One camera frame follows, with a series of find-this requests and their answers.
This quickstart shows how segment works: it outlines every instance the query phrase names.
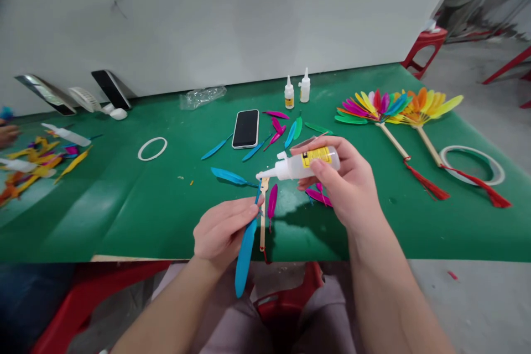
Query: green mat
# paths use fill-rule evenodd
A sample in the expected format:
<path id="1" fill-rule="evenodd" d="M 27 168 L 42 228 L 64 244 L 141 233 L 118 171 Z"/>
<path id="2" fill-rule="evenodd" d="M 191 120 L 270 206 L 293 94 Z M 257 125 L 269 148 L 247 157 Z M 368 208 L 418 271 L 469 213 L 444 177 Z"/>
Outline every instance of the green mat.
<path id="1" fill-rule="evenodd" d="M 292 82 L 296 86 L 299 80 Z M 277 153 L 284 150 L 282 137 L 266 152 L 260 150 L 242 163 L 249 150 L 234 150 L 227 143 L 212 157 L 200 160 L 232 132 L 238 111 L 254 108 L 291 115 L 291 120 L 282 122 L 288 129 L 303 110 L 305 122 L 350 140 L 372 165 L 383 211 L 408 258 L 531 261 L 529 176 L 455 113 L 425 126 L 435 148 L 466 145 L 494 157 L 507 174 L 496 190 L 513 207 L 493 207 L 483 190 L 437 168 L 416 131 L 388 125 L 412 156 L 410 164 L 451 195 L 447 201 L 433 201 L 377 127 L 334 120 L 336 107 L 356 91 L 418 91 L 422 83 L 400 65 L 312 75 L 310 102 L 296 100 L 291 111 L 283 106 L 284 85 L 284 79 L 234 85 L 225 97 L 195 111 L 181 111 L 177 93 L 144 97 L 132 101 L 128 118 L 119 122 L 86 112 L 71 118 L 49 113 L 17 119 L 23 135 L 17 147 L 4 153 L 22 149 L 43 134 L 40 123 L 44 121 L 57 126 L 74 123 L 71 129 L 85 137 L 104 135 L 94 140 L 87 159 L 57 185 L 39 180 L 20 201 L 0 209 L 0 261 L 83 262 L 95 254 L 190 258 L 192 231 L 207 209 L 256 194 L 255 188 L 218 181 L 210 167 L 253 180 L 257 172 L 272 167 Z M 260 140 L 272 131 L 270 118 L 262 114 Z M 293 144 L 314 133 L 304 127 Z M 158 159 L 141 162 L 138 149 L 154 137 L 168 140 L 166 151 Z M 150 145 L 144 157 L 162 145 L 160 141 Z M 452 153 L 449 160 L 458 169 L 488 178 L 484 165 L 466 155 Z M 311 206 L 308 197 L 295 189 L 296 181 L 278 185 L 273 233 L 266 234 L 268 258 L 277 262 L 347 259 L 345 230 L 333 211 L 317 203 Z M 258 237 L 259 231 L 253 259 L 263 260 Z"/>

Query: plastic bag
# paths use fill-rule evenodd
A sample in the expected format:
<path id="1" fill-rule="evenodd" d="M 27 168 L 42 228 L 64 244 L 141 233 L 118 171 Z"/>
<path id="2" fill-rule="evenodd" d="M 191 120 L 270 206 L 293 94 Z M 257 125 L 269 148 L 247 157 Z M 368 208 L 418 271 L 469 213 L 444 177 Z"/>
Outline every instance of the plastic bag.
<path id="1" fill-rule="evenodd" d="M 200 106 L 223 97 L 226 93 L 225 86 L 192 90 L 181 95 L 180 108 L 184 111 L 193 111 Z"/>

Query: smartphone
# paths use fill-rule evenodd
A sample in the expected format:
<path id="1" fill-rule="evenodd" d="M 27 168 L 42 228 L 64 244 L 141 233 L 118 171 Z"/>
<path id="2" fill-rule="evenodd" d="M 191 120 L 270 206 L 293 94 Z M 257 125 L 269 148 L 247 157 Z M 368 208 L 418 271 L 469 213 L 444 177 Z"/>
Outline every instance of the smartphone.
<path id="1" fill-rule="evenodd" d="M 39 79 L 37 76 L 27 74 L 15 76 L 15 79 L 46 101 L 61 115 L 73 116 L 76 114 L 76 110 L 70 106 L 65 96 L 62 95 L 59 90 L 54 89 L 43 80 Z"/>
<path id="2" fill-rule="evenodd" d="M 121 108 L 124 110 L 131 109 L 131 104 L 129 104 L 129 101 L 127 101 L 127 98 L 120 90 L 116 79 L 110 71 L 108 71 L 107 69 L 103 69 L 100 71 L 90 72 L 90 74 L 99 84 L 101 90 L 103 90 L 103 92 L 115 108 Z"/>
<path id="3" fill-rule="evenodd" d="M 254 148 L 258 144 L 258 110 L 241 111 L 236 116 L 232 147 L 234 149 Z"/>

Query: bottle label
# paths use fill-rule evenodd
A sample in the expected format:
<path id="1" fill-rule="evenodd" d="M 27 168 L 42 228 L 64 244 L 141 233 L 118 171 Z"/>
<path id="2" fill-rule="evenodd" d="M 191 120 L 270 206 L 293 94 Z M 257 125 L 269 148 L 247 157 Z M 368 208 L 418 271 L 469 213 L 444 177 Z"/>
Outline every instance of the bottle label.
<path id="1" fill-rule="evenodd" d="M 305 169 L 310 167 L 310 163 L 313 159 L 321 159 L 324 162 L 332 164 L 332 157 L 330 156 L 330 151 L 328 150 L 328 147 L 303 152 L 300 156 L 303 160 L 303 168 Z"/>

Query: concrete floor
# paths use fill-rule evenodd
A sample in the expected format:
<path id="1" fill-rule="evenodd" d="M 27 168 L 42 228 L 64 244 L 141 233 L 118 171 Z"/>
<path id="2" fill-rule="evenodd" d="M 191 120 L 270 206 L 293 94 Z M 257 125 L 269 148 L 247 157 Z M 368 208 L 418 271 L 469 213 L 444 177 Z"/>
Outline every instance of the concrete floor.
<path id="1" fill-rule="evenodd" d="M 531 82 L 516 79 L 526 68 L 481 85 L 527 46 L 515 40 L 445 45 L 423 81 L 429 89 L 449 96 L 463 94 L 458 114 L 520 165 L 523 173 L 530 174 L 531 110 L 518 106 L 531 100 Z M 531 264 L 439 260 L 410 264 L 457 353 L 531 352 Z M 453 280 L 449 270 L 459 279 Z M 112 347 L 140 313 L 152 286 L 150 282 L 137 284 L 103 303 L 95 322 L 72 342 L 69 353 Z"/>

